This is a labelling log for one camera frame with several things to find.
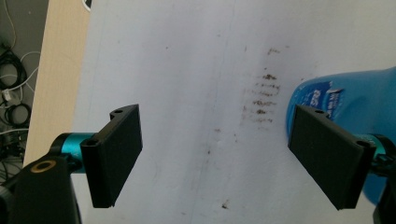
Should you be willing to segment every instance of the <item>black bracket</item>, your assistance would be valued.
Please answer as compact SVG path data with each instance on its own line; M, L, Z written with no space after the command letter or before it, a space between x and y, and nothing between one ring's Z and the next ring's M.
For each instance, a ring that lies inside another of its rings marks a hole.
M289 148L337 209L355 208L375 154L375 146L328 119L297 105Z
M46 156L24 167L12 183L3 185L14 193L9 223L80 223L70 174L82 163L93 206L115 204L143 147L139 106L114 110L110 122L82 142L69 143L67 138L71 135L61 134ZM63 153L67 144L81 149L82 161L71 153Z

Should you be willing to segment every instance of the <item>dark stain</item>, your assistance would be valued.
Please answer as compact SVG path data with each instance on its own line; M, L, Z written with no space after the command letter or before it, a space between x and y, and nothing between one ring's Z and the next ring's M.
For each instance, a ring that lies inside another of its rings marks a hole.
M224 209L228 209L228 203L229 203L229 202L230 202L230 200L227 199L227 200L225 201L225 203L223 203L223 204L221 205L221 207L224 208Z
M259 105L259 106L266 106L266 105L276 105L276 103L274 103L274 102L263 102L263 101L261 101L261 100L258 100L258 101L253 101L253 104L254 105Z
M273 119L256 119L256 122L263 123L263 122L270 122L272 123L274 120Z
M271 88L273 88L273 89L277 89L277 90L279 90L279 88L280 88L280 86L277 86L277 85L275 85L275 84L262 84L262 87L271 87Z
M276 80L276 77L274 77L271 74L267 74L266 76L262 76L262 78L267 79L267 80Z
M256 111L256 113L257 114L266 114L267 111L259 109L259 110Z
M266 91L260 91L259 94L260 95L264 95L264 96L273 96L274 95L273 93L269 93L269 92L266 92Z
M279 51L278 49L270 48L270 49L268 50L267 55L270 55L271 53L280 53L280 51Z

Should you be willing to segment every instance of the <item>white cable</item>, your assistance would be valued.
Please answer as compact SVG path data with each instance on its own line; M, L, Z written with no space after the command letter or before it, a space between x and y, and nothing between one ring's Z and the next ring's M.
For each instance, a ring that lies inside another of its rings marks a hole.
M26 78L26 80L24 80L24 82L22 82L19 86L16 86L14 88L8 89L9 91L13 91L16 90L17 88L23 86L24 84L27 83L27 81L29 81L29 79L32 77L32 75L38 70L38 67L30 74L30 76L28 78Z
M30 51L30 52L27 52L27 53L25 53L25 54L21 57L21 62L23 61L23 59L24 59L26 56L28 56L28 55L30 55L30 54L41 54L41 52L40 52L40 51Z
M0 133L0 135L5 134L5 133L23 132L23 131L29 131L29 129L13 129L13 130L8 130L8 131L5 131L5 132Z
M26 86L27 86L32 92L35 92L35 90L33 90L33 88L29 85L29 83L26 83Z
M0 78L4 78L4 77L17 77L17 75L3 75L3 76L0 76ZM23 91L22 91L22 87L20 87L20 90L21 90L21 97L20 97L20 101L22 102L22 99L23 99ZM10 105L9 106L3 106L3 107L0 107L0 109L7 109L7 108L10 108Z
M11 48L13 49L15 46L15 43L17 42L17 33L15 32L14 22L12 22L12 19L9 16L7 0L4 0L4 8L6 9L7 17L9 19L9 23L11 24L11 27L12 27L12 33L14 34L14 41L12 42L12 45L11 45Z
M91 12L91 7L88 7L87 4L85 3L85 0L82 0L82 5L85 7L85 9L87 9L89 12Z

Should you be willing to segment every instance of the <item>floor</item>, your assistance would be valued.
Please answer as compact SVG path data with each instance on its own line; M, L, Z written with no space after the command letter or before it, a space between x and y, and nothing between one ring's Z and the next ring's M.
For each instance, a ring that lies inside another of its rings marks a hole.
M11 96L16 94L14 96L17 99L19 98L23 104L32 107L48 0L4 0L0 2L0 8L0 43L3 46L13 46L11 48L12 52L18 58L23 58L22 65L26 70L27 77L32 76L27 82L28 85L23 85L21 89L16 89L11 93ZM15 77L9 76L13 74L16 74L14 66L9 64L0 66L0 78L5 84L9 85L15 82ZM7 113L6 109L3 105L0 108L2 108L0 109L0 117L4 119L4 115ZM9 115L15 123L22 123L28 118L28 110L24 107L17 107L14 111L9 112ZM15 128L0 122L0 133ZM26 131L1 134L0 183L12 177L21 169L21 159L23 158L26 138Z

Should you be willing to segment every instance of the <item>white table surface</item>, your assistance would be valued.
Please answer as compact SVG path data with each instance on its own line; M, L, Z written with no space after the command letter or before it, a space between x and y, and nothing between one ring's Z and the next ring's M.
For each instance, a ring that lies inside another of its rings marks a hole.
M395 11L390 0L93 1L73 131L140 104L144 148L114 208L93 209L74 175L84 223L373 223L364 197L336 211L290 153L286 106L309 78L394 66Z

